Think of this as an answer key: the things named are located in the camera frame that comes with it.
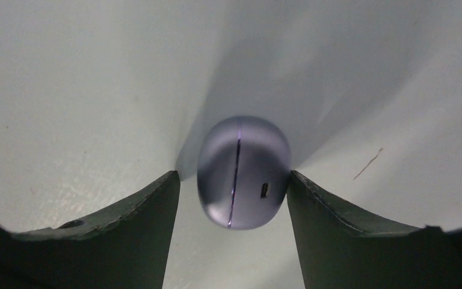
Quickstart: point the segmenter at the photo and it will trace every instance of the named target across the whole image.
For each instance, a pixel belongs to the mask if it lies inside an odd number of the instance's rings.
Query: scratch mark
[[[387,36],[385,36],[384,39],[382,39],[382,41],[380,43],[380,47],[382,48],[382,47],[386,46],[388,40],[389,40],[389,36],[387,35]]]
[[[370,164],[372,164],[372,162],[374,162],[374,160],[376,160],[378,158],[378,156],[380,155],[380,152],[383,151],[383,148],[379,149],[378,150],[378,153],[376,154],[376,156],[374,158],[372,158],[368,164],[360,171],[360,173],[358,175],[355,176],[355,178],[353,178],[353,180],[355,181],[356,178],[358,178],[368,167]]]

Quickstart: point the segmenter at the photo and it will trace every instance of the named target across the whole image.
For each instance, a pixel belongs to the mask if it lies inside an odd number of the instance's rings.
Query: white curved surface
[[[228,52],[260,36],[267,90],[214,117],[281,122],[301,173],[384,217],[462,226],[462,1],[437,2],[0,1],[0,224],[56,227],[173,169]],[[226,231],[187,179],[164,287],[303,288],[286,206]]]

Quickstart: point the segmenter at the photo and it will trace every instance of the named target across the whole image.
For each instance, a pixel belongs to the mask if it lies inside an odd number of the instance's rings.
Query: screw hole
[[[266,182],[261,186],[261,199],[264,199],[268,196],[268,191],[270,190],[270,185]]]
[[[58,229],[75,228],[75,227],[82,226],[82,225],[84,225],[83,220],[73,220],[73,221],[69,221],[68,223],[61,225]]]

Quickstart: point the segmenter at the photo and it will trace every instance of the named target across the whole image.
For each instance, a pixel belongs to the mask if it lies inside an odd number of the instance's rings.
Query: charging port
[[[261,199],[264,199],[268,196],[268,190],[270,189],[270,185],[268,183],[264,183],[263,186],[261,186]]]

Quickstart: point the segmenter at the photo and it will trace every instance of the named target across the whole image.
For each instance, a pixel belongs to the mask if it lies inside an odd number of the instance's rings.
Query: white backdrop
[[[357,205],[462,226],[462,1],[0,0],[7,229],[59,226],[176,167],[165,288],[303,288],[285,206],[247,232],[199,207],[198,139],[235,114],[276,123],[294,168]]]

